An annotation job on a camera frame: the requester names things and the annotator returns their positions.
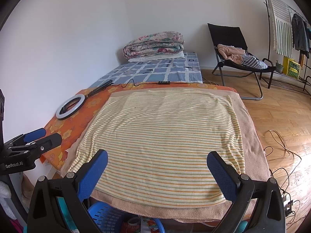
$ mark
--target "potted plant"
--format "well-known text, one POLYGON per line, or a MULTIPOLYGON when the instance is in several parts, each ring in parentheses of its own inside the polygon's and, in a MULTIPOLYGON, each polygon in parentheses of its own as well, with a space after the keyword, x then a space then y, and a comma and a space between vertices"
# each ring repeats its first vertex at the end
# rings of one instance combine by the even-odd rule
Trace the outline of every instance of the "potted plant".
POLYGON ((276 71, 281 74, 283 72, 284 66, 282 66, 282 64, 280 64, 278 61, 276 61, 275 66, 276 66, 276 71))

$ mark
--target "blue checkered sheet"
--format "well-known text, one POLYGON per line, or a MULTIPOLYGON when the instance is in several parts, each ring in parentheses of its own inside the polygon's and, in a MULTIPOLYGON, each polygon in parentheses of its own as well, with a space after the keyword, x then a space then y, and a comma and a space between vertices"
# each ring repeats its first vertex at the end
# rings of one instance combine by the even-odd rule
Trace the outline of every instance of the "blue checkered sheet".
POLYGON ((118 66, 101 77, 90 87, 98 87, 107 80, 114 84, 123 84, 133 79, 137 82, 198 82, 202 83, 199 61, 195 52, 184 52, 185 58, 151 60, 137 63, 127 63, 118 66))

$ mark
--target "striped towel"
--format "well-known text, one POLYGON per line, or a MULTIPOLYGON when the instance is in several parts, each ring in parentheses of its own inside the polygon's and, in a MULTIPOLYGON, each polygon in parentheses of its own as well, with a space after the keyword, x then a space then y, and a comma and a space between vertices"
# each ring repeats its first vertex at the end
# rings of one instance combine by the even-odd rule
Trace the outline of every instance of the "striped towel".
POLYGON ((293 33, 288 5, 281 0, 268 0, 268 8, 272 14, 273 49, 291 58, 293 33))
POLYGON ((224 201, 206 165, 210 151, 245 172, 242 137, 230 96, 192 89, 110 97, 77 149, 76 172, 99 149, 108 165, 95 189, 164 208, 201 208, 224 201))
POLYGON ((254 69, 267 69, 268 65, 265 62, 257 60, 255 56, 252 55, 242 55, 242 66, 246 66, 254 69))

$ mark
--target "white towel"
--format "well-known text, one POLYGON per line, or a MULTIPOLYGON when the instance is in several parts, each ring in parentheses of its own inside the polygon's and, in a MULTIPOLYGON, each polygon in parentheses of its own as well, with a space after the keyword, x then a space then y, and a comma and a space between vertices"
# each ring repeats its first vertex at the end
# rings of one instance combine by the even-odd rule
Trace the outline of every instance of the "white towel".
POLYGON ((10 217, 12 220, 16 220, 16 216, 14 215, 4 198, 11 198, 11 191, 7 184, 0 181, 0 206, 2 206, 4 212, 7 214, 8 217, 10 217))
POLYGON ((292 57, 293 33, 289 7, 281 0, 268 0, 272 26, 273 49, 283 56, 292 57))

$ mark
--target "yellow crate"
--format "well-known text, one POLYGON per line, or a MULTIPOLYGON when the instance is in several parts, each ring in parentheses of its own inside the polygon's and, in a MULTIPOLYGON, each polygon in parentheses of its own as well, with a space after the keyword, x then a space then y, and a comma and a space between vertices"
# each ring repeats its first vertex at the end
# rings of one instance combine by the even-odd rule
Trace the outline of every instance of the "yellow crate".
POLYGON ((300 64, 295 62, 293 59, 290 59, 288 57, 283 58, 283 73, 293 77, 295 79, 299 78, 299 72, 300 72, 300 64))

